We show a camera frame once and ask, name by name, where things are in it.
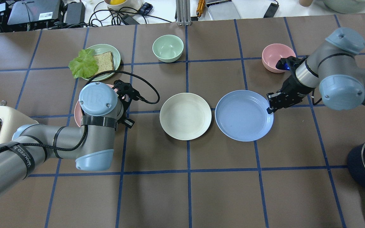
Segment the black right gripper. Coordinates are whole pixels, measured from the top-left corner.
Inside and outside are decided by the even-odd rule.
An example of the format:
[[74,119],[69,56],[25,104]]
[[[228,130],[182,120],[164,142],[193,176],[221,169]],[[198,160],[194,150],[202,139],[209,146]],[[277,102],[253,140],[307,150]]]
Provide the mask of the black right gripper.
[[290,75],[277,92],[266,94],[269,107],[266,109],[268,114],[282,108],[290,108],[300,103],[303,98],[310,94],[311,88],[302,84],[296,76]]

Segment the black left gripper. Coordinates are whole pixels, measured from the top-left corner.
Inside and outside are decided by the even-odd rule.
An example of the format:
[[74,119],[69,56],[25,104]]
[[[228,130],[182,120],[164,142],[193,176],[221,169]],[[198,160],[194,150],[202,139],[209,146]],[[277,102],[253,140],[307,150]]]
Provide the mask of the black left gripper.
[[131,129],[134,126],[135,121],[133,121],[127,117],[127,110],[130,107],[132,99],[128,98],[128,95],[124,95],[122,97],[119,97],[118,99],[121,102],[122,107],[123,107],[123,112],[122,112],[122,115],[118,119],[118,124],[123,124],[127,128]]

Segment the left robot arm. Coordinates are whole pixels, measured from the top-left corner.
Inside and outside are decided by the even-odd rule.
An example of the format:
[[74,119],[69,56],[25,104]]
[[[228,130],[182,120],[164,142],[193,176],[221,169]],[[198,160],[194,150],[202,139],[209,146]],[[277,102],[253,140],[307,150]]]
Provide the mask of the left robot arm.
[[10,142],[0,144],[0,196],[54,157],[74,159],[78,170],[109,169],[117,125],[133,125],[125,118],[130,104],[125,97],[132,97],[132,92],[131,84],[120,80],[113,87],[89,83],[79,95],[85,113],[79,128],[44,124],[19,127]]

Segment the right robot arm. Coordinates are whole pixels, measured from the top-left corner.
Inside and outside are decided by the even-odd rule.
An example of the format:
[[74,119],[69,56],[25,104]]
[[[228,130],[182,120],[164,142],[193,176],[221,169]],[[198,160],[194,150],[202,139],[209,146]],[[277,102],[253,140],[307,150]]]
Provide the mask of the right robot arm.
[[350,110],[365,105],[365,69],[357,66],[355,56],[365,47],[364,38],[355,30],[340,27],[309,56],[281,58],[276,67],[290,71],[275,93],[268,93],[271,114],[300,103],[319,89],[321,100],[333,110]]

